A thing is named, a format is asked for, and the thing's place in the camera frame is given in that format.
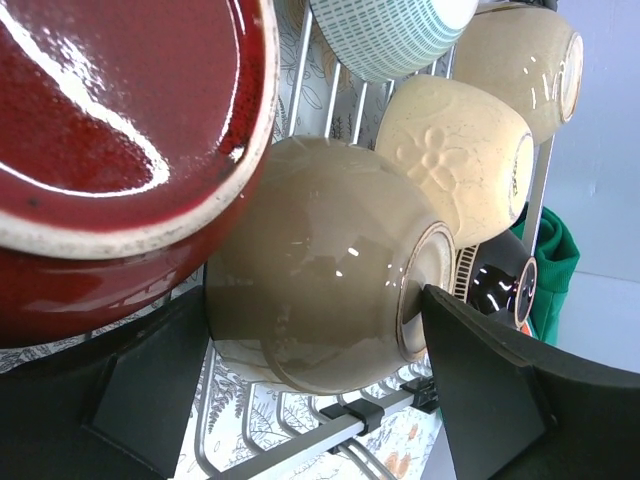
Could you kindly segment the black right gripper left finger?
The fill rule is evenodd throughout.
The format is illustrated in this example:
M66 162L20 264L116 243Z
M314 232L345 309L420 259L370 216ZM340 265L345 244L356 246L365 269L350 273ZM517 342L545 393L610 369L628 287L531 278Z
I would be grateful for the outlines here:
M4 479L169 479L209 341L204 290L1 376Z

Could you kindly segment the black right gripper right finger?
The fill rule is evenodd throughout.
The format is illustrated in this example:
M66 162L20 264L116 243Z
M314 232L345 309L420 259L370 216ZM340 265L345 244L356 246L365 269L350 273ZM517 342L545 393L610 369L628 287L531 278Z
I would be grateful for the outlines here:
M422 293L423 329L460 479L636 479L639 376Z

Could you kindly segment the tan bowl front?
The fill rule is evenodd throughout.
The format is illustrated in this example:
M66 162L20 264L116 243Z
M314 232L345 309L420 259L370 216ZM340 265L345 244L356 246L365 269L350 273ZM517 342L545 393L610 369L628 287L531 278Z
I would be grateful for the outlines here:
M360 389L426 353L420 296L450 290L455 247L424 194L375 152L275 143L207 264L213 342L286 391Z

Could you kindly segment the cream embossed bowl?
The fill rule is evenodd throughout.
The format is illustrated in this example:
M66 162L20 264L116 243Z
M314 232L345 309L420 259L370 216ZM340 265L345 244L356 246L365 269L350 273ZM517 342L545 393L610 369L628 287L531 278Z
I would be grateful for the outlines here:
M515 110L476 87L408 78L391 97L375 150L423 191L457 248L496 237L524 209L532 133Z

